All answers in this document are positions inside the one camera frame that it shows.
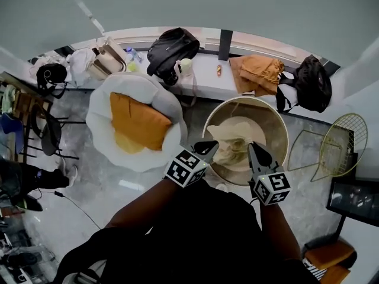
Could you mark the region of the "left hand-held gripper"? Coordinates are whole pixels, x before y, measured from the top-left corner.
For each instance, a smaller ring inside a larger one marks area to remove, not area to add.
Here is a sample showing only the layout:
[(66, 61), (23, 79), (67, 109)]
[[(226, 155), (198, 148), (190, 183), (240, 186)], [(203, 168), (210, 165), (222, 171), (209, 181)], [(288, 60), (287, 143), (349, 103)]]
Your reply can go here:
[(165, 169), (164, 178), (182, 188), (199, 181), (218, 149), (216, 140), (194, 140), (185, 146), (180, 145)]

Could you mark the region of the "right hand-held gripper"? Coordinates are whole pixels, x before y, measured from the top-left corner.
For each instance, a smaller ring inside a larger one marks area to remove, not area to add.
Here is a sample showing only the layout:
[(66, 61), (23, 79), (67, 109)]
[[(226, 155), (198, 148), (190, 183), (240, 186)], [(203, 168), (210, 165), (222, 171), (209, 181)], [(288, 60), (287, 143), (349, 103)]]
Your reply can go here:
[(261, 143), (251, 142), (248, 144), (248, 159), (252, 171), (249, 181), (252, 196), (265, 206), (284, 201), (291, 186), (283, 166), (269, 149)]

